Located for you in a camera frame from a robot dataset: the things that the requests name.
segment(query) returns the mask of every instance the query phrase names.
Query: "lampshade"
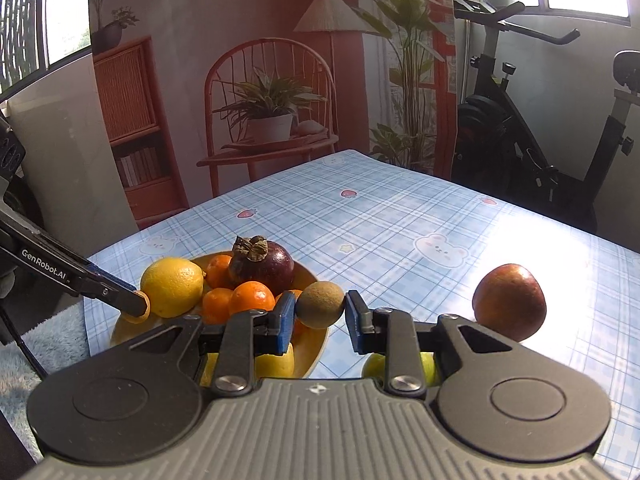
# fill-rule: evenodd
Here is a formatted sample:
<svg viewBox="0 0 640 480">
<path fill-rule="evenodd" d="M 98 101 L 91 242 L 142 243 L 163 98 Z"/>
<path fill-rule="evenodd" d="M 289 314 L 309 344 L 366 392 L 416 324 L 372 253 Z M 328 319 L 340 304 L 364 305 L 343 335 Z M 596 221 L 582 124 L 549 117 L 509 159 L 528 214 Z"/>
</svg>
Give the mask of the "lampshade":
<svg viewBox="0 0 640 480">
<path fill-rule="evenodd" d="M 294 32 L 373 32 L 343 0 L 313 0 Z"/>
</svg>

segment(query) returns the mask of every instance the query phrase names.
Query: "bowl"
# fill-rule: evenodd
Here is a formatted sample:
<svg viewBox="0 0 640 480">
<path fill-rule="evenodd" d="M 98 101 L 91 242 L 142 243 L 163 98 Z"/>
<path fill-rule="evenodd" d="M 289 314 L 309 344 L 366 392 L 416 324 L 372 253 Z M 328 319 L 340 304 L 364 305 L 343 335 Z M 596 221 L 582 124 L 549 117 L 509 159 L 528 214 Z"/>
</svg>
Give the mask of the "bowl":
<svg viewBox="0 0 640 480">
<path fill-rule="evenodd" d="M 205 254 L 194 258 L 193 263 L 197 264 L 201 269 L 206 269 L 209 261 L 218 254 L 226 254 L 231 256 L 231 251 L 221 251 L 219 253 Z M 318 279 L 314 274 L 305 266 L 298 262 L 294 262 L 293 267 L 293 284 L 291 288 L 297 288 L 299 290 L 305 290 L 311 283 L 316 282 Z M 211 290 L 209 285 L 205 282 L 204 292 Z M 202 309 L 201 304 L 197 304 L 189 312 L 189 314 L 200 314 Z M 116 346 L 129 339 L 139 336 L 142 333 L 160 326 L 162 323 L 168 320 L 155 314 L 149 314 L 149 318 L 140 324 L 133 324 L 126 321 L 122 316 L 116 321 L 116 325 L 111 333 L 111 346 Z M 293 345 L 293 355 L 295 359 L 295 368 L 293 377 L 295 379 L 306 378 L 311 371 L 318 364 L 324 344 L 326 342 L 328 329 L 313 329 L 307 328 L 300 333 L 296 338 L 291 339 Z"/>
</svg>

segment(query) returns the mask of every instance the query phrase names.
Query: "bookshelf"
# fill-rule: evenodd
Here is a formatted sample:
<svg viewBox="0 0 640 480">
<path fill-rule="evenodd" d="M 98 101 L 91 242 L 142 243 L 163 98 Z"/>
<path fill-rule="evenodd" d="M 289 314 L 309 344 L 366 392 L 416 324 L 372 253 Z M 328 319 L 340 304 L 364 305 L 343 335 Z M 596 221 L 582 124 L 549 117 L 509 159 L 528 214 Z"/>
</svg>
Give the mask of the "bookshelf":
<svg viewBox="0 0 640 480">
<path fill-rule="evenodd" d="M 107 136 L 140 229 L 188 208 L 151 47 L 144 37 L 94 56 Z"/>
</svg>

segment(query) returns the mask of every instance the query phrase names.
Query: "blue plaid tablecloth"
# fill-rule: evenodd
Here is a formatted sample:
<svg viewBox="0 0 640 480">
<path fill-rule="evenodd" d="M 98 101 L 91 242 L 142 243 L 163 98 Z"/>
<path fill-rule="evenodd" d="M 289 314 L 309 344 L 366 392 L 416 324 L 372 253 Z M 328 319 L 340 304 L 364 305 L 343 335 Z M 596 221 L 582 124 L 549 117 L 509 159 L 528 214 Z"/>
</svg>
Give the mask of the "blue plaid tablecloth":
<svg viewBox="0 0 640 480">
<path fill-rule="evenodd" d="M 358 290 L 372 308 L 414 319 L 473 319 L 480 279 L 504 263 L 527 267 L 548 314 L 524 344 L 595 379 L 614 419 L 596 459 L 618 478 L 640 473 L 640 255 L 450 182 L 347 151 L 244 186 L 94 255 L 140 285 L 156 259 L 229 250 L 265 235 L 320 280 Z M 109 347 L 118 311 L 84 300 L 91 354 Z M 314 378 L 358 376 L 344 318 L 330 329 Z"/>
</svg>

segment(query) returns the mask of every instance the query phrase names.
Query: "gray shag rug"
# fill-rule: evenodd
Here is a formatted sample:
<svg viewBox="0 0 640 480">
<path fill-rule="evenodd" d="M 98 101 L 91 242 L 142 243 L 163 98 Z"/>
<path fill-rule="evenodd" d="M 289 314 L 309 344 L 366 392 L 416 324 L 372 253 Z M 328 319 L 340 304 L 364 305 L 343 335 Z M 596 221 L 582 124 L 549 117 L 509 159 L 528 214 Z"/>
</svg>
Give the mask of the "gray shag rug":
<svg viewBox="0 0 640 480">
<path fill-rule="evenodd" d="M 22 339 L 48 373 L 87 359 L 89 343 L 82 302 L 47 319 Z M 39 383 L 15 343 L 0 346 L 0 410 L 37 462 L 42 455 L 27 422 L 26 405 L 29 394 Z"/>
</svg>

